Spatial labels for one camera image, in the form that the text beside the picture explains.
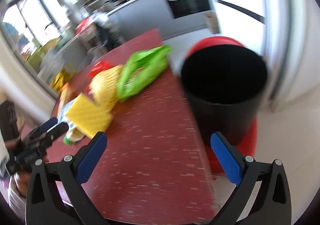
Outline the green cap disinfectant bottle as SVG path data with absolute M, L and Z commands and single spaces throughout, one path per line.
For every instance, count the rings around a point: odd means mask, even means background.
M 65 134 L 63 142 L 69 146 L 72 146 L 76 142 L 82 140 L 85 135 L 80 130 L 78 130 L 75 124 L 73 124 L 72 122 L 68 122 L 67 124 L 69 126 L 69 130 Z

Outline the yellow foam fruit net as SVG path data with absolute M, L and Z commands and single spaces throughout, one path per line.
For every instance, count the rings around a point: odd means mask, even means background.
M 108 70 L 103 70 L 95 75 L 89 84 L 94 101 L 107 112 L 110 112 L 118 101 L 117 83 L 122 68 L 123 65 L 120 64 Z

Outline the black trash bin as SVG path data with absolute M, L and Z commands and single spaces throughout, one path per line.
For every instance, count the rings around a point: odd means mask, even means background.
M 239 144 L 257 114 L 268 81 L 263 58 L 235 45 L 203 48 L 188 56 L 181 85 L 206 144 L 217 131 Z

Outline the grey kitchen counter cabinets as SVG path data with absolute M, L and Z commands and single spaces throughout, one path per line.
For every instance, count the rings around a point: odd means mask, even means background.
M 152 29 L 158 29 L 161 37 L 167 40 L 204 29 L 204 15 L 214 11 L 213 0 L 209 1 L 211 10 L 174 19 L 167 0 L 129 0 L 103 14 L 103 19 L 113 23 L 125 41 Z

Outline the yellow sponge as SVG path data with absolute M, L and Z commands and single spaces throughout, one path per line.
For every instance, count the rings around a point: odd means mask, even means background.
M 105 132 L 112 121 L 112 115 L 81 93 L 73 100 L 65 116 L 89 139 L 96 133 Z

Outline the yellow orange carton box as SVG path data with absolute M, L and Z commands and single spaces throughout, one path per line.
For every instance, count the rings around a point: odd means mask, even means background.
M 61 89 L 60 98 L 59 98 L 59 105 L 57 108 L 57 116 L 59 116 L 61 110 L 63 109 L 65 104 L 69 101 L 71 94 L 72 94 L 71 87 L 70 87 L 69 83 L 66 83 Z

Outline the gold foil bag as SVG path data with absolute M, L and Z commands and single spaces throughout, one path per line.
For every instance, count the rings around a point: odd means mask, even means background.
M 68 72 L 65 69 L 62 69 L 53 79 L 50 87 L 53 88 L 56 92 L 60 92 L 63 86 L 73 77 L 72 72 Z

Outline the clear plastic bag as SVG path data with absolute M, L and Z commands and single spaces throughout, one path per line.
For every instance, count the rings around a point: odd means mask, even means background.
M 49 83 L 63 69 L 64 66 L 65 60 L 63 57 L 55 48 L 51 48 L 42 58 L 40 72 L 37 76 L 43 81 Z

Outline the red snack wrapper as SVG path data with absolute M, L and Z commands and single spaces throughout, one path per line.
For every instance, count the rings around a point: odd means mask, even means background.
M 110 62 L 106 62 L 106 61 L 99 61 L 97 64 L 95 64 L 92 69 L 91 72 L 89 73 L 89 76 L 91 78 L 95 77 L 97 74 L 99 74 L 100 72 L 104 71 L 104 70 L 109 70 L 110 68 L 112 68 L 113 65 Z

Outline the green plastic bag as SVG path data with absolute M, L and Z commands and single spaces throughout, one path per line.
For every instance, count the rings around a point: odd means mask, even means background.
M 117 83 L 117 98 L 125 101 L 139 94 L 167 69 L 170 46 L 133 53 L 126 61 Z

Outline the black plastic bag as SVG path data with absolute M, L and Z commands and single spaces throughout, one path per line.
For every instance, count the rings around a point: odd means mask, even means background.
M 95 27 L 97 29 L 98 37 L 101 40 L 101 44 L 108 52 L 121 45 L 119 35 L 116 32 L 109 28 L 103 28 L 97 23 L 95 23 Z

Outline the cardboard box on floor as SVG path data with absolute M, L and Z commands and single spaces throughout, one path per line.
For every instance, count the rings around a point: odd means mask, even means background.
M 206 13 L 206 26 L 212 34 L 219 34 L 220 33 L 220 26 L 216 16 L 216 13 Z

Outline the white refrigerator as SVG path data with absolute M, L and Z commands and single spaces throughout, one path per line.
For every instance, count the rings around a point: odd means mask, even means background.
M 258 54 L 265 46 L 265 0 L 213 0 L 220 33 Z

